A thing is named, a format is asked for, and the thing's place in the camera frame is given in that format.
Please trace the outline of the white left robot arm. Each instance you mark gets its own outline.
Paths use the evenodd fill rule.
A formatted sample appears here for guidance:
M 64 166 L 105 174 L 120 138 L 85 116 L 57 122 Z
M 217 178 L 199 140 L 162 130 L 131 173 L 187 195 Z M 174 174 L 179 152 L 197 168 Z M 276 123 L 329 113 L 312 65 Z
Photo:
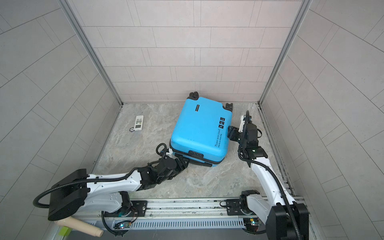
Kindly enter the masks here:
M 149 190 L 173 179 L 188 167 L 189 161 L 181 155 L 166 154 L 156 166 L 135 168 L 127 174 L 97 176 L 87 174 L 86 169 L 76 170 L 52 186 L 48 219 L 58 221 L 76 212 L 129 209 L 130 192 Z

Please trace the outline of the blue suitcase black lining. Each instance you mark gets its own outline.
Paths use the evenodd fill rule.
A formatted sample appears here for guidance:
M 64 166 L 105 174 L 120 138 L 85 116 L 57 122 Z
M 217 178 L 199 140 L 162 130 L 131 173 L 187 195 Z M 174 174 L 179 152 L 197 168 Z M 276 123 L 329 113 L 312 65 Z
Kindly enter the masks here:
M 171 136 L 174 155 L 205 167 L 220 164 L 228 153 L 233 108 L 191 92 Z

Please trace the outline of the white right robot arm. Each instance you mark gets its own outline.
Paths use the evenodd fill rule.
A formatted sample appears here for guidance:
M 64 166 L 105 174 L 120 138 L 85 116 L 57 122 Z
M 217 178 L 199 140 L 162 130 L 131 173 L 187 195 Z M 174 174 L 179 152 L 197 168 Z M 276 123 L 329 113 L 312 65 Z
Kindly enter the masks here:
M 259 145 L 261 130 L 252 123 L 249 114 L 241 116 L 241 125 L 229 127 L 228 137 L 237 142 L 238 157 L 246 162 L 258 177 L 267 198 L 257 191 L 243 191 L 241 209 L 245 214 L 254 213 L 265 224 L 262 231 L 270 240 L 309 239 L 309 211 L 288 193 L 272 168 L 266 151 Z

